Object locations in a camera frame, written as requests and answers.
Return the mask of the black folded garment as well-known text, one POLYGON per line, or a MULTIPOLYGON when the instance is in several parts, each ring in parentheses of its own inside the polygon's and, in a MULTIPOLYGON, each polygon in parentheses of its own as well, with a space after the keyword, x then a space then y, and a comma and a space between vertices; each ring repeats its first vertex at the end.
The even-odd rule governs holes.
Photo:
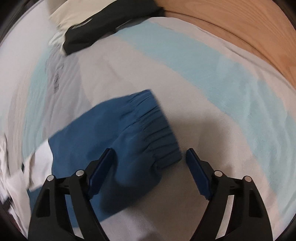
POLYGON ((164 8, 155 1, 114 1, 81 23, 72 25, 65 33, 63 51, 70 55, 90 47, 128 21, 158 16, 164 16, 164 8))

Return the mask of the blue and white jacket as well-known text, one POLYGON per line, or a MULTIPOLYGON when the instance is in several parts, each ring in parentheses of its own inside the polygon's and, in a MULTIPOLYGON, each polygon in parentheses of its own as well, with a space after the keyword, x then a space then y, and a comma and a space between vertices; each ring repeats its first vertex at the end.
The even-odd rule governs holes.
POLYGON ((16 173, 1 138, 1 200, 17 224, 28 229, 31 210, 49 175, 67 177, 112 148, 115 161, 102 189, 91 199, 99 221, 120 212, 150 192, 162 171, 181 160, 178 142, 153 93, 144 90, 102 102, 45 140, 16 173))

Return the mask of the cream pillow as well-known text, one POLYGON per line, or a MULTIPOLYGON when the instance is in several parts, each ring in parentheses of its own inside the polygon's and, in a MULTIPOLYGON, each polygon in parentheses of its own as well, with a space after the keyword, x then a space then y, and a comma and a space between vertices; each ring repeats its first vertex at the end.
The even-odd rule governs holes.
POLYGON ((84 22, 111 3, 113 1, 110 0, 47 1, 49 20, 58 29, 49 44, 59 46, 60 52, 66 54, 63 48, 66 31, 84 22))

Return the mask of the wooden headboard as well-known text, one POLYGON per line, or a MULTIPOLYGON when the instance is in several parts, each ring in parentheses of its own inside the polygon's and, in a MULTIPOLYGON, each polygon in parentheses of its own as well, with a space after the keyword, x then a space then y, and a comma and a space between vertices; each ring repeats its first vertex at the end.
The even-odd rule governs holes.
POLYGON ((252 52, 295 85, 295 29, 273 1, 158 1, 167 16, 193 23, 252 52))

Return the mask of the striped bed sheet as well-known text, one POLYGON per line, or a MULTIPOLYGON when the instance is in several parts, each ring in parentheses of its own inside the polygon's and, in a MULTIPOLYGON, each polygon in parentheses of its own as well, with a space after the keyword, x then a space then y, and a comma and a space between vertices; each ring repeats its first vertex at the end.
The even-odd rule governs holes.
POLYGON ((79 52, 49 42, 49 24, 20 25, 1 44, 1 138, 8 173, 45 140, 96 105, 153 93, 181 151, 158 185, 100 221, 111 240, 189 240, 207 200, 185 163, 194 149, 214 170, 250 176, 281 237, 295 216, 295 90, 274 68, 194 25, 152 18, 127 25, 79 52))

